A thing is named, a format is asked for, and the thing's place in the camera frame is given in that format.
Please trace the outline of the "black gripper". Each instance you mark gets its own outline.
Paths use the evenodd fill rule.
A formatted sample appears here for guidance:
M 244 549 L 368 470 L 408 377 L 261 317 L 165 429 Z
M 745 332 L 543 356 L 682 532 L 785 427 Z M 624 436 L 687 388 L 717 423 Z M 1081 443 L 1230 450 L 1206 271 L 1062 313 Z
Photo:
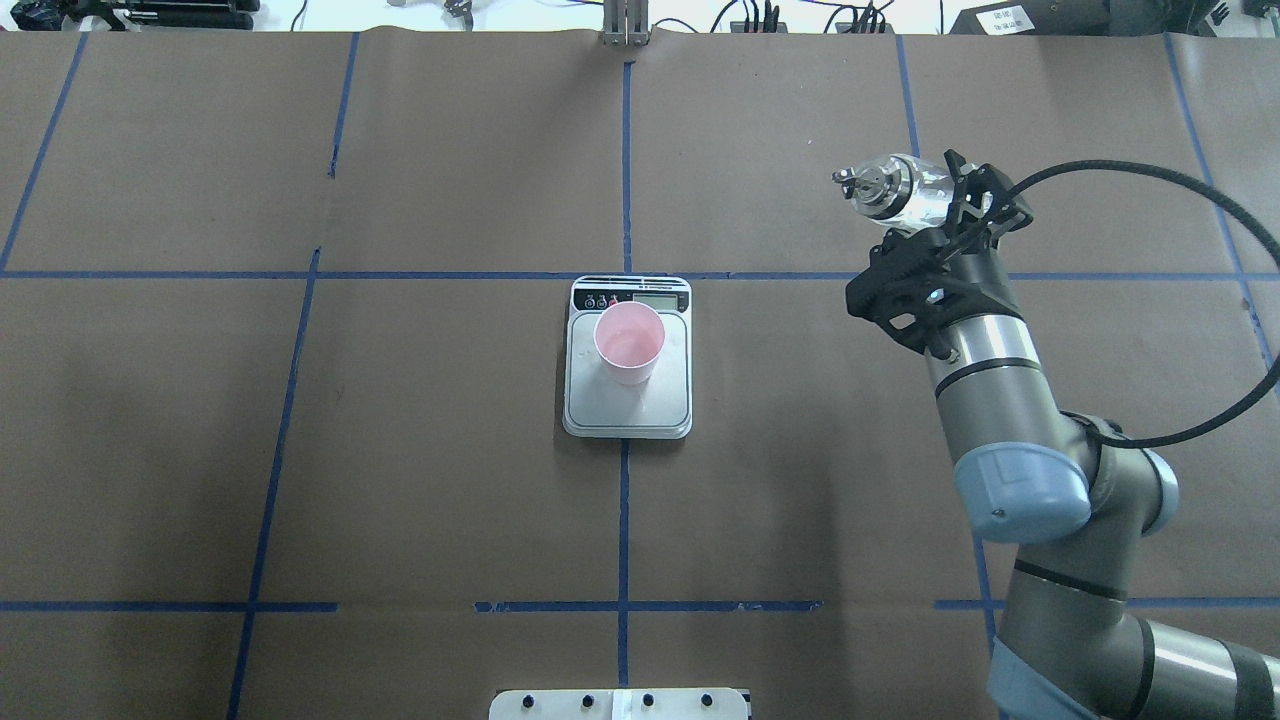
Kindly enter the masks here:
M 899 255 L 899 264 L 910 258 L 941 269 L 961 255 L 997 249 L 1004 236 L 1034 220 L 1030 205 L 1012 192 L 1010 177 L 993 165 L 975 164 L 955 150 L 932 163 L 946 167 L 957 182 L 945 223 L 911 233 L 886 228 L 879 243 L 882 260 Z

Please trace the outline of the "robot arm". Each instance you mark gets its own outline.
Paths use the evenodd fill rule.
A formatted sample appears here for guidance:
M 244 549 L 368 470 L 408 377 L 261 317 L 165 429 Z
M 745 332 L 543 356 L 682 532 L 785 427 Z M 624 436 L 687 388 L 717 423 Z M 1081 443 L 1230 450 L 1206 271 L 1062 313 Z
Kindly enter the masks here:
M 1023 193 L 1053 177 L 1110 170 L 1181 186 L 1277 241 L 1234 199 L 1176 170 L 1068 161 L 1020 182 L 947 151 L 943 164 L 873 158 L 838 181 L 886 232 L 845 291 L 847 313 L 928 363 L 975 536 L 1015 544 L 987 691 L 1011 719 L 1275 719 L 1277 660 L 1129 611 L 1140 539 L 1175 516 L 1180 489 L 1158 450 L 1208 434 L 1277 384 L 1271 366 L 1231 406 L 1192 428 L 1134 438 L 1056 401 L 998 255 L 1032 223 Z

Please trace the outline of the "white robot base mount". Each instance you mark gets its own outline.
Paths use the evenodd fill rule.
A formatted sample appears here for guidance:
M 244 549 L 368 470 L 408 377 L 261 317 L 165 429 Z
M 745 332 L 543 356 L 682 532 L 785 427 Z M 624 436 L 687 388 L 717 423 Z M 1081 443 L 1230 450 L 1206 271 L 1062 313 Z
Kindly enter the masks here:
M 489 719 L 751 719 L 748 691 L 731 687 L 502 691 Z

